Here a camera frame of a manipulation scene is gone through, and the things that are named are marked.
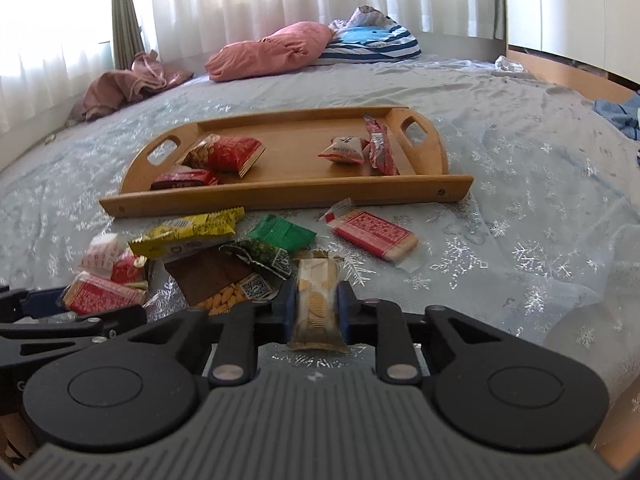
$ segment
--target qr code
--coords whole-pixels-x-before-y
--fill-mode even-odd
[[[182,229],[183,227],[189,227],[191,225],[191,220],[185,220],[184,218],[178,218],[175,220],[168,220],[164,222],[164,225],[169,227],[175,227],[178,229]]]
[[[278,250],[276,253],[276,257],[271,262],[271,267],[276,270],[279,270],[285,276],[291,275],[291,259],[289,258],[289,253],[284,249]]]
[[[261,300],[271,293],[269,285],[260,274],[250,276],[244,283],[240,283],[240,288],[250,300]]]

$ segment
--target red and white snack package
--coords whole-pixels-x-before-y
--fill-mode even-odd
[[[264,145],[257,139],[211,134],[187,153],[184,164],[214,173],[237,173],[242,178],[262,152]]]
[[[143,304],[144,290],[121,285],[81,272],[76,276],[62,297],[62,304],[76,314],[95,314],[123,306]]]
[[[334,137],[331,145],[318,156],[339,164],[364,163],[364,150],[369,141],[361,137]]]
[[[333,205],[323,219],[338,236],[407,272],[414,272],[426,263],[428,254],[416,235],[356,208],[350,198]]]
[[[391,155],[391,143],[389,142],[386,126],[370,115],[364,116],[364,123],[371,138],[369,144],[371,167],[376,168],[385,175],[400,174]]]
[[[218,178],[209,170],[194,170],[187,166],[175,166],[156,177],[152,190],[175,189],[177,187],[215,186]]]
[[[108,278],[113,264],[126,249],[127,242],[117,233],[105,233],[94,236],[84,253],[79,267],[92,274]]]
[[[113,264],[111,281],[115,283],[141,282],[145,278],[146,256],[136,256],[127,248]]]

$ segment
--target bed sheet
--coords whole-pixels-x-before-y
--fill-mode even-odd
[[[113,221],[97,203],[114,192],[134,154],[188,121],[287,108],[407,105],[430,117],[452,172],[471,173],[459,204],[373,207],[413,230],[428,263],[405,274],[335,238],[320,210],[281,212],[341,252],[359,297],[409,312],[446,304],[585,362],[615,399],[640,373],[640,171],[636,145],[576,92],[493,65],[422,57],[398,64],[312,67],[299,73],[179,88],[80,124],[0,174],[0,282],[66,285],[90,239],[140,234],[159,219]],[[420,132],[412,132],[420,142]],[[250,212],[246,231],[261,214]],[[184,306],[155,267],[151,319]],[[347,356],[260,349],[261,366],[370,366],[371,348]]]

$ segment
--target wooden tray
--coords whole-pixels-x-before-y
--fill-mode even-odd
[[[385,123],[400,175],[383,176],[363,165],[333,164],[318,157],[336,136],[368,137],[363,116]],[[406,129],[417,123],[426,133],[412,145]],[[266,149],[242,180],[221,175],[218,186],[149,191],[153,180],[179,163],[194,144],[212,132],[254,137]],[[165,141],[175,149],[159,164],[149,156]],[[117,194],[100,204],[116,218],[185,215],[228,207],[283,209],[328,207],[350,197],[358,205],[456,202],[473,182],[450,175],[447,154],[436,129],[422,115],[398,107],[314,108],[236,116],[188,123],[165,132],[136,155]]]

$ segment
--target black round joint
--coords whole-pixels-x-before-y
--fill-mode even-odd
[[[434,401],[469,438],[508,451],[551,452],[588,443],[609,398],[589,368],[534,345],[473,346],[441,371]]]
[[[42,367],[27,382],[23,402],[46,442],[114,452],[171,434],[194,412],[198,396],[192,375],[160,347],[124,342]]]

